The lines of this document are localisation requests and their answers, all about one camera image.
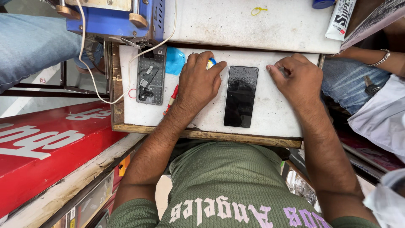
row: smartphone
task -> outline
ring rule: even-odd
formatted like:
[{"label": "smartphone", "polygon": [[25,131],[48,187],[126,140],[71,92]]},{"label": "smartphone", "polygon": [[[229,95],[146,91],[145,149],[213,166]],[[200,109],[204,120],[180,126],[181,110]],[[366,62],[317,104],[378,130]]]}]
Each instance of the smartphone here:
[{"label": "smartphone", "polygon": [[166,67],[167,46],[162,45],[146,52],[138,59],[136,101],[151,105],[162,105],[164,71]]},{"label": "smartphone", "polygon": [[256,93],[257,67],[230,66],[224,125],[249,128]]}]

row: red rubber band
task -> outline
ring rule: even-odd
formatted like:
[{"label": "red rubber band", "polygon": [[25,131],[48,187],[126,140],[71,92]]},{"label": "red rubber band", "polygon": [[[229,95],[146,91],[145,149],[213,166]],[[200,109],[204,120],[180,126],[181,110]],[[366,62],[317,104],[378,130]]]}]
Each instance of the red rubber band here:
[{"label": "red rubber band", "polygon": [[130,89],[130,90],[128,91],[128,96],[129,96],[130,98],[132,98],[132,99],[136,99],[136,97],[131,97],[131,95],[129,95],[129,93],[131,92],[131,90],[136,90],[136,89]]}]

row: black phone screen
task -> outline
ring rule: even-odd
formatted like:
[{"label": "black phone screen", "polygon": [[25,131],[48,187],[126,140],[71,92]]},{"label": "black phone screen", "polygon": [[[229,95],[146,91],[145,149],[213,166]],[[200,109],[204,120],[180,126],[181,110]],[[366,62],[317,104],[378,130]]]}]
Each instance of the black phone screen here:
[{"label": "black phone screen", "polygon": [[250,127],[258,74],[257,67],[229,67],[225,126]]}]

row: person's arm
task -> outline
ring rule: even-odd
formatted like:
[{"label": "person's arm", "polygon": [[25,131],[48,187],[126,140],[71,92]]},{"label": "person's arm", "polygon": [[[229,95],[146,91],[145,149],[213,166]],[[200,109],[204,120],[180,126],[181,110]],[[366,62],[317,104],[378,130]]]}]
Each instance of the person's arm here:
[{"label": "person's arm", "polygon": [[180,134],[218,93],[220,72],[226,62],[206,70],[208,59],[213,57],[212,52],[189,55],[180,73],[177,99],[132,158],[119,185],[113,211],[133,199],[155,203],[156,184]]},{"label": "person's arm", "polygon": [[320,100],[322,70],[301,54],[266,68],[300,120],[305,163],[325,220],[355,216],[378,224],[362,203],[360,184]]},{"label": "person's arm", "polygon": [[[340,55],[335,55],[334,58],[349,58],[365,64],[374,64],[380,61],[385,54],[385,51],[349,47]],[[390,56],[384,62],[375,67],[405,77],[405,53],[390,52]]]}]

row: white cable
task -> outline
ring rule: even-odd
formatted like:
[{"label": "white cable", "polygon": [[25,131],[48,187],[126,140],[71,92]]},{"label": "white cable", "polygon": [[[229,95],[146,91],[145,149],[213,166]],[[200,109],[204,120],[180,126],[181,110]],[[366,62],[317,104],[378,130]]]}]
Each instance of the white cable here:
[{"label": "white cable", "polygon": [[153,47],[153,48],[151,48],[151,49],[148,49],[148,50],[146,50],[146,51],[143,51],[143,52],[139,53],[138,55],[136,55],[135,57],[133,57],[133,58],[129,61],[129,63],[128,63],[128,88],[127,88],[126,91],[125,91],[116,101],[114,101],[114,102],[105,101],[105,100],[103,100],[103,99],[100,97],[100,95],[98,94],[96,82],[94,81],[93,73],[92,73],[92,71],[90,70],[89,66],[81,59],[81,55],[83,54],[83,49],[84,49],[84,40],[85,40],[85,36],[86,36],[86,19],[85,19],[85,17],[84,17],[83,8],[81,7],[80,1],[79,1],[79,0],[76,0],[76,2],[77,2],[77,5],[79,6],[80,13],[81,13],[81,18],[82,18],[82,20],[83,20],[83,37],[82,37],[82,39],[81,39],[81,49],[80,49],[79,60],[80,60],[82,63],[84,63],[84,65],[86,65],[87,69],[89,70],[90,75],[92,76],[92,79],[93,79],[94,88],[96,89],[97,96],[100,98],[100,100],[102,100],[102,101],[104,101],[105,103],[108,103],[108,104],[115,104],[117,101],[119,101],[119,100],[124,96],[124,94],[128,93],[129,88],[131,87],[131,62],[132,62],[134,59],[138,58],[139,56],[145,54],[146,52],[152,51],[152,50],[158,48],[159,46],[161,46],[162,44],[166,43],[166,41],[168,41],[170,38],[172,38],[173,34],[175,33],[176,22],[177,22],[177,0],[175,0],[175,24],[174,24],[174,27],[173,27],[173,32],[172,32],[172,34],[171,34],[167,39],[165,39],[163,42],[161,42],[160,44],[156,45],[155,47]]}]

